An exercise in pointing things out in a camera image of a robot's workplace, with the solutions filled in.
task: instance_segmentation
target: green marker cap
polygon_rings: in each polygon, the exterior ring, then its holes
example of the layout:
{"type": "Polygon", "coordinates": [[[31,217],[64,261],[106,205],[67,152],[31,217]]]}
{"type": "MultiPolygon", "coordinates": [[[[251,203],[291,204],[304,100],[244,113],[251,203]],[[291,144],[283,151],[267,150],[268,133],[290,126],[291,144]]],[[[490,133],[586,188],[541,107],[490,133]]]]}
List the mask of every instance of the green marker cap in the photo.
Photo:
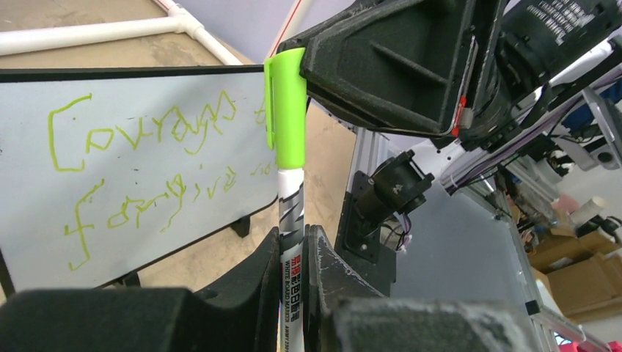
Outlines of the green marker cap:
{"type": "Polygon", "coordinates": [[[266,60],[266,132],[268,146],[277,149],[277,166],[304,166],[307,120],[307,80],[300,76],[304,48],[283,51],[266,60]]]}

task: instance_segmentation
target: whiteboard frame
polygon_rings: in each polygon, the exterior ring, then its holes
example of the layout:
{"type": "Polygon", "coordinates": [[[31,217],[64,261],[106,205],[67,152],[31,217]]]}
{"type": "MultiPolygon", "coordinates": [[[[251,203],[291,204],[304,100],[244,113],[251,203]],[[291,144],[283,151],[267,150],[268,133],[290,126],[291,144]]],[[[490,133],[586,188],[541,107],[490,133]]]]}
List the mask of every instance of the whiteboard frame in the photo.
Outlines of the whiteboard frame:
{"type": "MultiPolygon", "coordinates": [[[[47,81],[94,81],[99,79],[124,79],[124,78],[154,78],[154,77],[174,77],[174,76],[199,76],[199,75],[218,75],[232,73],[259,73],[263,72],[263,65],[232,65],[232,66],[185,66],[185,67],[113,67],[113,68],[86,68],[86,69],[0,69],[0,83],[23,83],[23,82],[47,82],[47,81]]],[[[271,207],[277,200],[278,194],[267,205],[246,214],[240,219],[253,216],[271,207]]],[[[221,232],[232,224],[224,225],[217,230],[210,232],[190,243],[187,243],[175,250],[157,257],[154,260],[135,268],[128,273],[112,279],[94,288],[109,286],[124,276],[137,273],[160,260],[166,259],[206,238],[221,232]]],[[[11,279],[11,273],[4,261],[2,248],[0,248],[0,286],[5,297],[9,298],[15,294],[15,286],[11,279]]]]}

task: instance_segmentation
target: brown floor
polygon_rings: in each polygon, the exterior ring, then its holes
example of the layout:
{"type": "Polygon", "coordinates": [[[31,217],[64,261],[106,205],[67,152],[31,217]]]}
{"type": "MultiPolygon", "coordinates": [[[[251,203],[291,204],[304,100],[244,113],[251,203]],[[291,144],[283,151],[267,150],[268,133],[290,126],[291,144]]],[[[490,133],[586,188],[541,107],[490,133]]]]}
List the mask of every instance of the brown floor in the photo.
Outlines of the brown floor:
{"type": "MultiPolygon", "coordinates": [[[[151,0],[0,0],[0,31],[127,21],[164,16],[151,0]]],[[[185,34],[85,45],[0,57],[0,68],[220,65],[185,34]]],[[[306,222],[322,224],[331,241],[354,148],[354,135],[319,109],[307,121],[306,222]]],[[[252,217],[251,235],[221,231],[140,271],[144,286],[200,289],[251,254],[277,223],[275,206],[252,217]]]]}

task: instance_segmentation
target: marker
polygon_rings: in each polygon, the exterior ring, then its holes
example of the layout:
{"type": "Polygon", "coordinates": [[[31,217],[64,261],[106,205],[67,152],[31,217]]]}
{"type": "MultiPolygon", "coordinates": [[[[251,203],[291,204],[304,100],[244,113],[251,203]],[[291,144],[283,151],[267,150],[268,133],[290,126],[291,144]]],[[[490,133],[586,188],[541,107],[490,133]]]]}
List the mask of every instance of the marker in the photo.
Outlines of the marker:
{"type": "Polygon", "coordinates": [[[281,352],[304,351],[302,332],[302,241],[307,80],[299,74],[304,48],[266,60],[266,132],[277,150],[281,242],[281,352]]]}

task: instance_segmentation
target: whiteboard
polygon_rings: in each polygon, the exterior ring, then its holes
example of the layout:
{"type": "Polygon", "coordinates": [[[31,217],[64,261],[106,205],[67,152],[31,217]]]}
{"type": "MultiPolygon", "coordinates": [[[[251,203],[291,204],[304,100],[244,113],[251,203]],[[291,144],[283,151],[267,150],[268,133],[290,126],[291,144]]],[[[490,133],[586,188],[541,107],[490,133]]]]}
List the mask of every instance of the whiteboard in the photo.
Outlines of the whiteboard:
{"type": "Polygon", "coordinates": [[[231,70],[0,70],[0,250],[16,291],[103,285],[275,200],[263,71],[231,70]]]}

